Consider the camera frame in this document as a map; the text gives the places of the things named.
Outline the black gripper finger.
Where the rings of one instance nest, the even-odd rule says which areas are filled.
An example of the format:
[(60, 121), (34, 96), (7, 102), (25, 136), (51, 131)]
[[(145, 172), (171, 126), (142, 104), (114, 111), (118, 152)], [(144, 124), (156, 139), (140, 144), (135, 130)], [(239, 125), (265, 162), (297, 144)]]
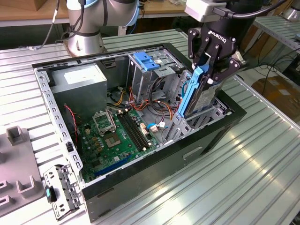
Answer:
[(188, 57), (192, 59), (192, 68), (204, 64), (204, 40), (201, 28), (190, 28), (188, 30)]
[(218, 58), (219, 53), (217, 52), (210, 55), (207, 84), (227, 79), (247, 66), (247, 62), (243, 59), (240, 52), (235, 52), (232, 56), (224, 60)]

